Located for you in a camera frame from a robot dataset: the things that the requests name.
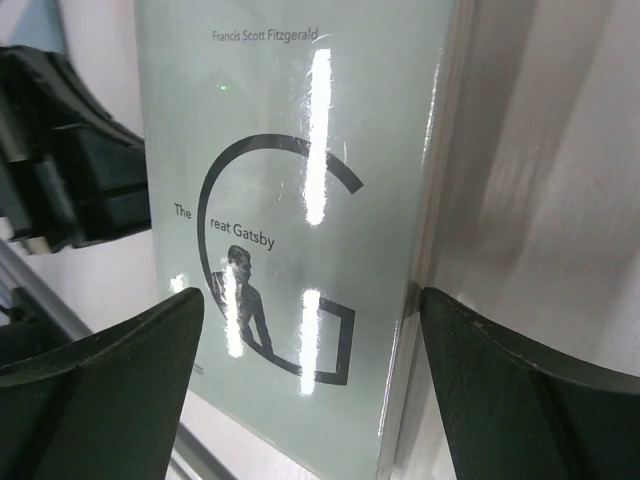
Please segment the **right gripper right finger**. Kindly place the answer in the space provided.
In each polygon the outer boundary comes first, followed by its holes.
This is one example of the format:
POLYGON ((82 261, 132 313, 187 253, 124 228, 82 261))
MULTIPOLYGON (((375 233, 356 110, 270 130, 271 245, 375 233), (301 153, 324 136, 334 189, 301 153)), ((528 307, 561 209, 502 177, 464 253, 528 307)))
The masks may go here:
POLYGON ((432 287, 420 319, 457 478, 638 478, 638 377, 561 353, 432 287))

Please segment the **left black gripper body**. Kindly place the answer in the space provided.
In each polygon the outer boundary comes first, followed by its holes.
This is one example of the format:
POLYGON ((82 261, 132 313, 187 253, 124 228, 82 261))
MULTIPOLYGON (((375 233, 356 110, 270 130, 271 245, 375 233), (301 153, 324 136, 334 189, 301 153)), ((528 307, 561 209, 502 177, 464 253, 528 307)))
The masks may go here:
POLYGON ((39 177, 47 159, 42 94, 17 53, 1 49, 1 215, 13 229, 13 241, 27 250, 52 250, 55 215, 39 177))

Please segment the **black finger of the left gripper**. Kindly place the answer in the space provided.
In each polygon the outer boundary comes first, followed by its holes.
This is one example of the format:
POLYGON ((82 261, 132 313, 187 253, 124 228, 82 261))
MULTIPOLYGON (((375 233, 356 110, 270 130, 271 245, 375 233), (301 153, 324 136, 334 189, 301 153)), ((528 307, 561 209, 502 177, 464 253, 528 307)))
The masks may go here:
POLYGON ((47 159, 39 168, 55 215, 55 253, 121 239, 151 227, 143 139, 91 94, 67 58, 12 45, 42 94, 47 159))

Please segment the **pale green Great Gatsby book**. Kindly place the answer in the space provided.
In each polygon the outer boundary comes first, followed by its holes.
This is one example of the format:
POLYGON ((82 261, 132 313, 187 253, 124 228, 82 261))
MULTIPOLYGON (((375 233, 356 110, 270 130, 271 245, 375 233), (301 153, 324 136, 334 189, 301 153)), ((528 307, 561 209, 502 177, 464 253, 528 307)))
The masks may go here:
POLYGON ((191 391, 322 479, 391 475, 471 1, 139 1, 158 285, 191 391))

